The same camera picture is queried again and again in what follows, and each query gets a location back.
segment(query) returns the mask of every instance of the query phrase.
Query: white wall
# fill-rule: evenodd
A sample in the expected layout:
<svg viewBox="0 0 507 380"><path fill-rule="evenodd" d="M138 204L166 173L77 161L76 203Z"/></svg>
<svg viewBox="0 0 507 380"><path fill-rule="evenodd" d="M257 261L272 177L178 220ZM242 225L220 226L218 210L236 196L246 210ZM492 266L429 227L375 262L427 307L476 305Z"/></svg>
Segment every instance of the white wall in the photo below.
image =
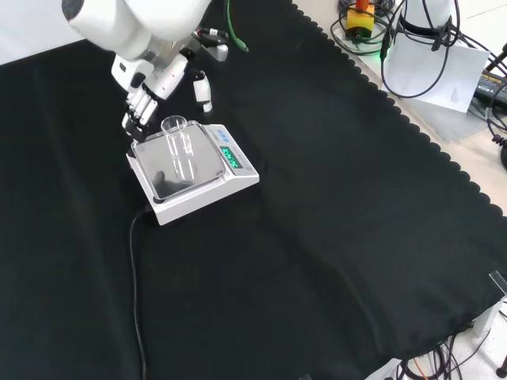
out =
<svg viewBox="0 0 507 380"><path fill-rule="evenodd" d="M0 65L80 39L61 0L0 0Z"/></svg>

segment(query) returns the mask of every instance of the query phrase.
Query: clear glass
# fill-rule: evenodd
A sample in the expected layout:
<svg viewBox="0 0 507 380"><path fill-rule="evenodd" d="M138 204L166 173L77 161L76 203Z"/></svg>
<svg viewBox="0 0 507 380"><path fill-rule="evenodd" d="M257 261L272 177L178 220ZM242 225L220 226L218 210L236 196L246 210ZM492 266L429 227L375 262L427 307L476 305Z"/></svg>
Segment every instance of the clear glass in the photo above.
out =
<svg viewBox="0 0 507 380"><path fill-rule="evenodd" d="M196 163L190 134L185 132L189 124L183 116L169 116L162 121L162 131L166 136L169 151L173 159L174 172L182 183L196 179Z"/></svg>

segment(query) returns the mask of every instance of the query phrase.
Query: green digital readout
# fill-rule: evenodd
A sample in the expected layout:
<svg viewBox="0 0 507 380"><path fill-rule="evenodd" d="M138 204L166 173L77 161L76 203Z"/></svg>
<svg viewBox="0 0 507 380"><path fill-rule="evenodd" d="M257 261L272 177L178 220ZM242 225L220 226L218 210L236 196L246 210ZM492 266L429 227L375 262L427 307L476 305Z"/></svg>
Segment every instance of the green digital readout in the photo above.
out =
<svg viewBox="0 0 507 380"><path fill-rule="evenodd" d="M234 153L232 153L232 150L229 146L221 146L220 149L225 158L229 161L229 164L231 165L232 169L243 169Z"/></svg>

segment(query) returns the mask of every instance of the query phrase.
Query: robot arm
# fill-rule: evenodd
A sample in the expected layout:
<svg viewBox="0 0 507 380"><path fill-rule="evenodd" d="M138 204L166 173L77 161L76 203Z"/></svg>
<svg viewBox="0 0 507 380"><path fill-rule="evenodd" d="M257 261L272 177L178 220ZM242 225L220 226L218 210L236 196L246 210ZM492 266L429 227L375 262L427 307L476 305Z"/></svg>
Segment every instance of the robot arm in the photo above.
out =
<svg viewBox="0 0 507 380"><path fill-rule="evenodd" d="M90 42L114 51L112 75L128 92L125 131L136 141L147 136L147 125L158 104L169 97L189 71L189 55L203 43L196 32L211 0L62 0L70 26ZM219 61L227 57L227 38L203 44ZM202 71L193 70L196 101L212 109L211 90Z"/></svg>

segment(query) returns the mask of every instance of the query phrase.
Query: black cloth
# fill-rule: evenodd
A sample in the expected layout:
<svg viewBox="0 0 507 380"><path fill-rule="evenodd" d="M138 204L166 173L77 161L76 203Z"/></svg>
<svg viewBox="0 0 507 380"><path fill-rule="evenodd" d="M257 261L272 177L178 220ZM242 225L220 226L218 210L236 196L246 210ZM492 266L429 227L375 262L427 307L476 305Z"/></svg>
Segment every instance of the black cloth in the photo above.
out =
<svg viewBox="0 0 507 380"><path fill-rule="evenodd" d="M250 53L195 62L214 115L186 81L161 116L226 124L261 183L139 222L152 378L362 379L497 300L505 221L469 176L289 1L232 14ZM203 25L225 28L221 4ZM112 60L80 42L0 68L2 379L139 378L126 233L146 200Z"/></svg>

